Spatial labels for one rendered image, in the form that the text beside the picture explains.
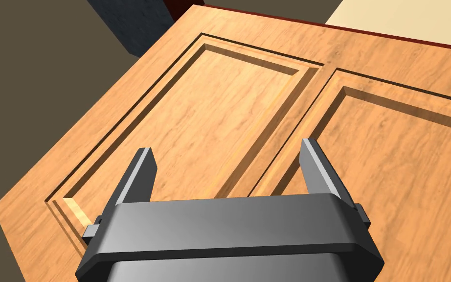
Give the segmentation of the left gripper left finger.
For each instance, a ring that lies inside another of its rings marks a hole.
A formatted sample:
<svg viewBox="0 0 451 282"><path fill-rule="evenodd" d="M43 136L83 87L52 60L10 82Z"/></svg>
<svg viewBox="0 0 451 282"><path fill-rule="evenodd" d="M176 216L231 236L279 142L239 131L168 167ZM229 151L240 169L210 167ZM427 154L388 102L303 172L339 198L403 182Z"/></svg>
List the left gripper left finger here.
<svg viewBox="0 0 451 282"><path fill-rule="evenodd" d="M117 204L150 201L156 174L152 149L139 148L103 209L102 217L112 214Z"/></svg>

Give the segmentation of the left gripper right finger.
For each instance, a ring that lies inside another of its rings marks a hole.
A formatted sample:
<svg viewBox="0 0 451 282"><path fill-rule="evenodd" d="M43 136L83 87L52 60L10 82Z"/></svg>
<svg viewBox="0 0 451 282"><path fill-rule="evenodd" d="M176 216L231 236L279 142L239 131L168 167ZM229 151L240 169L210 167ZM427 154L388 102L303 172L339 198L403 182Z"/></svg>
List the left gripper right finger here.
<svg viewBox="0 0 451 282"><path fill-rule="evenodd" d="M352 197L315 139L302 139L299 164L309 194L331 193L355 208Z"/></svg>

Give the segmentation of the light wooden panelled door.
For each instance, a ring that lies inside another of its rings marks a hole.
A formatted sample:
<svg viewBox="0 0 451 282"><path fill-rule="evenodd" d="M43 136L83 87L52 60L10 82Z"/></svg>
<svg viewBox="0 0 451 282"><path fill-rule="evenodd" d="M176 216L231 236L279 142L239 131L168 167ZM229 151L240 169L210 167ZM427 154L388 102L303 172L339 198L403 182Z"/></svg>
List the light wooden panelled door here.
<svg viewBox="0 0 451 282"><path fill-rule="evenodd" d="M139 147L152 200L303 193L321 145L372 224L377 282L451 282L451 48L192 6L0 200L25 282L77 282L80 235Z"/></svg>

